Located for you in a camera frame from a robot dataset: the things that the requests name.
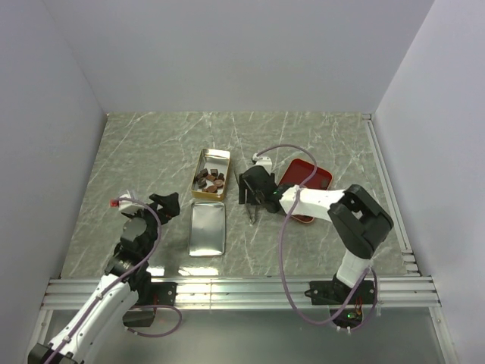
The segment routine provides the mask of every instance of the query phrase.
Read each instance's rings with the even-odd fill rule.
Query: chocolate
[[[197,181],[197,185],[199,187],[205,187],[207,186],[207,181],[205,180],[205,178],[201,178],[200,180]]]
[[[207,187],[206,190],[209,193],[217,193],[217,187],[216,186],[209,186],[209,187]]]
[[[224,182],[222,180],[215,180],[214,186],[216,186],[217,188],[222,188],[224,186]]]

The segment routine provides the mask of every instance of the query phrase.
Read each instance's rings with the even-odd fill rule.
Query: gray marble table
[[[161,246],[150,258],[152,274],[242,277],[277,275],[277,235],[283,218],[259,210],[253,226],[238,205],[232,173],[227,181],[227,242],[223,256],[190,257],[190,179],[202,148],[231,152],[232,166],[243,172],[254,152],[278,143],[293,143],[314,154],[333,175],[331,189],[361,184],[387,209],[383,186],[360,114],[318,112],[180,112],[111,114],[89,179],[62,276],[97,277],[113,253],[126,219],[109,201],[133,189],[146,200],[150,193],[178,192],[181,213],[164,226]],[[269,153],[277,180],[301,152]],[[345,248],[332,224],[291,221],[284,246],[288,275],[332,275]],[[406,273],[401,248],[392,232],[375,254],[380,275]]]

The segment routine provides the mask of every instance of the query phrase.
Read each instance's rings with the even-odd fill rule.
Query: metal frame
[[[404,259],[404,264],[408,269],[409,275],[421,275],[414,252],[409,243],[409,238],[405,230],[404,222],[402,220],[401,212],[396,200],[396,195],[393,190],[393,186],[390,181],[389,174],[387,173],[386,164],[384,162],[383,154],[379,147],[377,135],[372,124],[373,115],[363,114],[362,119],[366,123],[368,138],[371,143],[372,152],[376,162],[377,170],[379,172],[380,180],[383,184],[384,193],[386,194],[387,204],[390,209],[390,214],[393,220],[396,222],[394,228],[396,229],[399,245]],[[443,357],[446,364],[459,363],[458,355],[455,350],[455,345],[449,333],[448,325],[443,314],[443,308],[440,306],[430,307],[430,315],[433,320],[434,329],[438,338]]]
[[[49,325],[51,324],[52,314],[54,310],[52,309],[41,309],[39,315],[37,316],[37,322],[33,329],[32,337],[30,338],[29,346],[27,348],[27,352],[25,354],[24,362],[27,364],[27,356],[32,348],[37,343],[43,343],[45,341],[45,337],[47,336],[47,331],[49,330]]]
[[[312,306],[304,292],[310,281],[332,278],[289,278],[288,286],[296,305]],[[153,278],[154,282],[176,282],[179,309],[291,309],[279,278]],[[42,311],[79,309],[96,288],[98,280],[51,280]],[[379,278],[379,304],[382,307],[440,307],[440,299],[430,277]]]
[[[395,222],[394,229],[396,230],[399,245],[401,246],[401,250],[412,251],[411,244],[409,243],[409,238],[404,227],[404,222],[402,221],[401,212],[399,211],[396,195],[394,194],[393,186],[391,184],[389,174],[387,173],[386,164],[384,162],[382,152],[380,151],[379,142],[377,141],[374,125],[372,124],[372,117],[370,114],[364,114],[362,115],[362,118],[367,126],[369,142],[371,143],[377,171],[379,172],[380,181],[382,182],[384,193],[386,195],[390,215]]]
[[[430,307],[431,319],[433,320],[434,330],[440,343],[441,352],[445,358],[446,364],[460,363],[456,353],[455,344],[449,334],[448,325],[446,324],[443,309],[441,307]]]

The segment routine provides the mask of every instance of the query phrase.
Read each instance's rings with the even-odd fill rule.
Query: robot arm
[[[132,193],[122,197],[134,198]],[[162,224],[180,214],[178,193],[169,196],[153,194],[150,200],[152,203],[149,206],[157,213]],[[147,272],[147,262],[102,295],[107,287],[149,254],[158,236],[158,223],[147,209],[127,201],[120,202],[118,208],[129,220],[124,225],[120,242],[106,266],[105,275],[69,324],[48,345],[35,345],[29,353],[29,364],[47,362],[54,350],[60,346],[61,349],[50,361],[51,364],[92,363],[105,338],[117,324],[121,324],[127,311],[137,302],[152,303],[152,277]],[[78,329],[69,336],[76,326]]]
[[[370,266],[378,246],[393,228],[393,220],[361,186],[347,190],[313,190],[277,186],[268,157],[253,156],[254,167],[239,176],[239,203],[262,205],[272,213],[287,213],[300,192],[293,215],[307,215],[331,221],[346,246],[336,279],[353,288],[362,272]]]

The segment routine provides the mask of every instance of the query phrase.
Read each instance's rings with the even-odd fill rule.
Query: white enclosure
[[[431,0],[45,0],[105,111],[375,111]]]
[[[4,0],[2,362],[24,359],[105,113],[187,110],[375,113],[460,359],[483,362],[483,14],[481,0]]]

